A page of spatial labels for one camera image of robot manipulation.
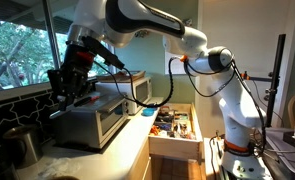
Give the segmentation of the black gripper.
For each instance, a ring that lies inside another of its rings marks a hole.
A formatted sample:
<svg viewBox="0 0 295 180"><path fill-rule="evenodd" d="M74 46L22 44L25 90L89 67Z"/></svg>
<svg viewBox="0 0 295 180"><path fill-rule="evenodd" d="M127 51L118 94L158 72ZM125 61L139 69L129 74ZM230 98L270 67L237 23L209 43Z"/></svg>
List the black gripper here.
<svg viewBox="0 0 295 180"><path fill-rule="evenodd" d="M66 110L68 98L71 105L88 89L86 81L92 65L93 55L86 48L69 44L61 67L47 71L60 111Z"/></svg>

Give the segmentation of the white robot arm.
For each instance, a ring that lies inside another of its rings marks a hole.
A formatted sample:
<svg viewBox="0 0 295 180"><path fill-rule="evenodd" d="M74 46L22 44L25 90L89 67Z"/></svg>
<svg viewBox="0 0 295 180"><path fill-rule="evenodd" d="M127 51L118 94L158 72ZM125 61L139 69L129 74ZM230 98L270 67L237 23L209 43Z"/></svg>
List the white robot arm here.
<svg viewBox="0 0 295 180"><path fill-rule="evenodd" d="M209 75L220 84L216 93L225 123L221 166L238 179L266 178L264 164L258 158L265 146L253 144L249 136L251 129L264 128L265 114L242 80L232 52L222 46L209 48L203 32L141 0L79 0L64 62L48 72L59 110L69 110L89 88L88 72L95 56L103 57L107 65L124 68L104 43L123 47L140 30L162 34L165 50L181 57L188 75Z"/></svg>

